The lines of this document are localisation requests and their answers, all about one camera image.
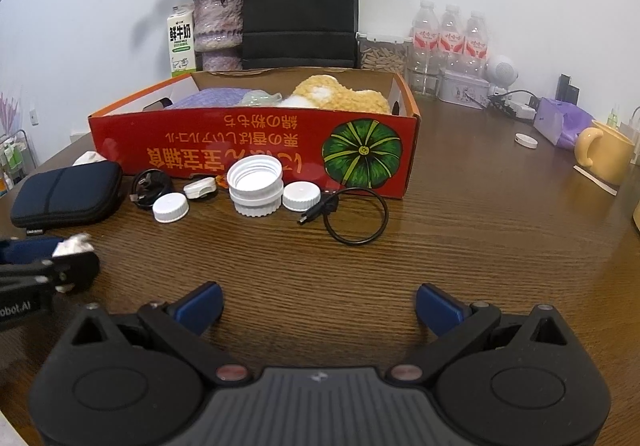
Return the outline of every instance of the water bottle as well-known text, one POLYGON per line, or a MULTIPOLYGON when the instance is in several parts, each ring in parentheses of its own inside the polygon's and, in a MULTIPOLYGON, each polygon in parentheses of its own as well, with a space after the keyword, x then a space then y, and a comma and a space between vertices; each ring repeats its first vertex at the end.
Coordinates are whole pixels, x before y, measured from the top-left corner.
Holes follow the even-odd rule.
POLYGON ((409 81, 412 92, 416 94, 435 93, 437 78, 430 75, 429 63, 437 49, 439 26, 433 7, 433 2, 421 0, 420 10, 414 18, 414 48, 409 64, 409 81))
POLYGON ((465 49, 462 57, 463 72, 478 78, 484 77, 488 38, 484 15, 481 12, 472 11, 471 18, 466 23, 465 29, 465 49))
POLYGON ((440 56, 437 58, 439 68, 456 72, 463 70, 461 60, 464 46, 465 37, 462 34, 460 8, 448 4, 440 21, 438 38, 440 56))

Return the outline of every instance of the purple fabric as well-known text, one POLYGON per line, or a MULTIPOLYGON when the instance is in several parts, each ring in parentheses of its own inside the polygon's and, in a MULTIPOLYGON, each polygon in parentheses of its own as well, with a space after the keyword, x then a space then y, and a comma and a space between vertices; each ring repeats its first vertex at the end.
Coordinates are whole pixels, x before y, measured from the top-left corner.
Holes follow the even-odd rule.
POLYGON ((251 89, 234 89, 221 87, 219 89, 203 89, 191 96, 187 96, 166 110, 176 108, 207 108, 209 106, 236 106, 251 89))
POLYGON ((533 127, 554 146, 571 150, 581 131, 591 126, 592 119, 579 106, 542 98, 533 127))

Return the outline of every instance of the white wall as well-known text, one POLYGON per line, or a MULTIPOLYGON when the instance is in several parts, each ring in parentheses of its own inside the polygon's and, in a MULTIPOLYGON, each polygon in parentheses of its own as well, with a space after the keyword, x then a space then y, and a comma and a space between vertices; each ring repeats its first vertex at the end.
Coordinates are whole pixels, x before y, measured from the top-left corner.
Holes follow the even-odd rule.
MULTIPOLYGON (((20 96, 23 126, 44 160, 87 130, 86 116, 168 76, 166 17, 185 0, 3 0, 0 91, 20 96), (36 106, 40 124, 31 127, 36 106)), ((360 0, 360 30, 406 35, 420 0, 360 0)), ((640 104, 640 0, 434 0, 485 12, 491 52, 520 68, 516 85, 553 96, 560 73, 600 119, 640 104)))

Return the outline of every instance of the wooden table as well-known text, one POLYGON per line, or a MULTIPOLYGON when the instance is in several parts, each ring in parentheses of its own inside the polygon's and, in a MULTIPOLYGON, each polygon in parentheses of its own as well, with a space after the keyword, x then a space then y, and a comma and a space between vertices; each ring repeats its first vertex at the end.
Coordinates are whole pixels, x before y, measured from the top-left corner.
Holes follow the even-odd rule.
MULTIPOLYGON (((614 198, 572 169, 527 125, 498 112, 423 102, 410 187, 389 201, 390 222, 373 244, 348 248, 320 220, 299 227, 285 209, 261 218, 235 213, 226 194, 192 203, 188 216, 162 226, 125 201, 87 230, 102 273, 87 294, 60 300, 55 317, 0 335, 0 410, 30 445, 26 397, 34 373, 78 302, 132 312, 174 300, 206 280, 224 290, 226 309, 209 338, 252 368, 263 365, 363 365, 387 368, 423 335, 412 298, 433 282, 461 300, 485 299, 505 312, 556 305, 605 376, 613 399, 598 446, 640 444, 640 236, 631 222, 640 198, 635 168, 614 198), (536 150, 513 142, 539 140, 536 150)), ((92 147, 86 137, 45 163, 70 164, 92 147)), ((15 193, 0 200, 8 235, 15 193)), ((335 227, 374 230, 375 204, 341 201, 335 227)))

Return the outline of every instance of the green pumpkin illustration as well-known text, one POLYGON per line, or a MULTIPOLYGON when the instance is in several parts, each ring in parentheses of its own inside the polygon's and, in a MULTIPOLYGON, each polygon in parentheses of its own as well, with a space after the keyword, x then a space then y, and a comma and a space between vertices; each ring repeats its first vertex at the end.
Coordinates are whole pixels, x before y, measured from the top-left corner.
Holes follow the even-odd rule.
POLYGON ((396 131, 375 119, 345 122, 322 145, 324 169, 347 188, 380 188, 398 171, 401 155, 396 131))

